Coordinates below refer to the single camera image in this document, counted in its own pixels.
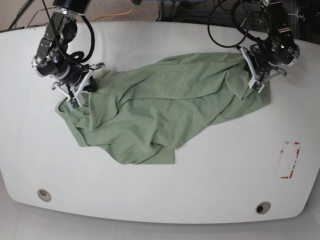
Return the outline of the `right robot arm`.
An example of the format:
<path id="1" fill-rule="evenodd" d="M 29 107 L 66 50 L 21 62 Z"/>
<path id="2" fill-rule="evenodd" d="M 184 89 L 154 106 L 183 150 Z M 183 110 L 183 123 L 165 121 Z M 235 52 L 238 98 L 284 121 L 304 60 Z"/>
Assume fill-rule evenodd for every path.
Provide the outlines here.
<path id="1" fill-rule="evenodd" d="M 95 33 L 85 16 L 91 2 L 89 0 L 55 0 L 53 6 L 57 11 L 48 16 L 49 22 L 41 39 L 36 55 L 32 60 L 32 68 L 44 77 L 53 77 L 66 85 L 67 96 L 75 97 L 75 90 L 95 92 L 97 83 L 92 74 L 93 65 L 87 64 L 94 53 Z M 87 55 L 83 51 L 67 53 L 68 44 L 74 40 L 78 32 L 77 19 L 80 16 L 90 32 L 90 49 Z"/>

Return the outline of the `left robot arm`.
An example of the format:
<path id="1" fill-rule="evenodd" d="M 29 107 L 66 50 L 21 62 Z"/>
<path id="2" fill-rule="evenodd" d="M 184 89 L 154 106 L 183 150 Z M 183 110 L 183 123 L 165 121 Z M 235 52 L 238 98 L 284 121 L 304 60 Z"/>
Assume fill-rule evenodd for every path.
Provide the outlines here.
<path id="1" fill-rule="evenodd" d="M 245 20 L 249 21 L 249 13 L 245 4 L 259 4 L 259 20 L 267 30 L 267 38 L 260 39 L 244 30 L 236 21 L 236 10 L 242 7 Z M 286 76 L 287 72 L 282 66 L 290 67 L 296 63 L 300 56 L 300 47 L 295 43 L 292 29 L 289 25 L 289 14 L 281 1 L 273 0 L 238 0 L 230 11 L 231 22 L 243 35 L 236 44 L 223 45 L 218 43 L 211 34 L 211 25 L 207 24 L 209 38 L 217 46 L 225 49 L 237 49 L 246 61 L 245 69 L 251 74 L 248 83 L 250 89 L 259 92 L 263 90 L 266 82 L 279 75 Z"/>

